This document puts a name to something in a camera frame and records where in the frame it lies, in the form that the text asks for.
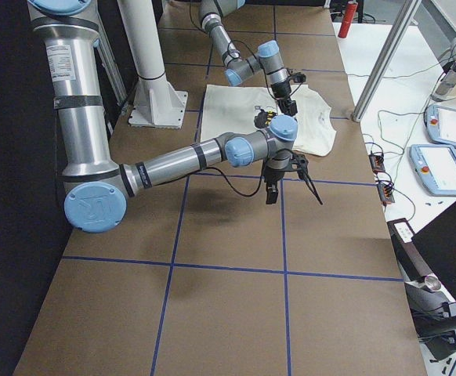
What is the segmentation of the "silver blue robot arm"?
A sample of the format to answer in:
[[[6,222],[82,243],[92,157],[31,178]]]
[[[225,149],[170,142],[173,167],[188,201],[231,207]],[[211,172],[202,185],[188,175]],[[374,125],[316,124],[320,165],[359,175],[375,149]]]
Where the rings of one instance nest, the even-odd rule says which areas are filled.
[[[304,76],[284,66],[275,41],[260,45],[251,57],[241,57],[222,19],[242,7],[242,2],[201,2],[200,28],[218,50],[231,85],[264,73],[279,114],[261,111],[252,133],[223,133],[135,164],[118,164],[110,156],[95,60],[95,45],[100,39],[96,2],[30,1],[27,7],[33,31],[45,43],[49,62],[53,106],[67,155],[62,174],[64,212],[73,227],[88,233],[111,230],[124,218],[129,198],[222,161],[235,168],[262,161],[266,201],[276,201],[277,183],[291,168],[291,148],[298,135],[291,83],[303,81]]]
[[[238,86],[252,76],[262,71],[266,82],[270,84],[272,97],[283,114],[295,116],[298,113],[297,104],[291,98],[291,81],[303,82],[306,77],[292,74],[284,66],[280,48],[276,41],[270,40],[261,44],[256,53],[244,58],[226,32],[222,18],[244,6],[244,1],[202,1],[198,11],[201,29],[212,39],[225,70],[227,81],[232,86]]]

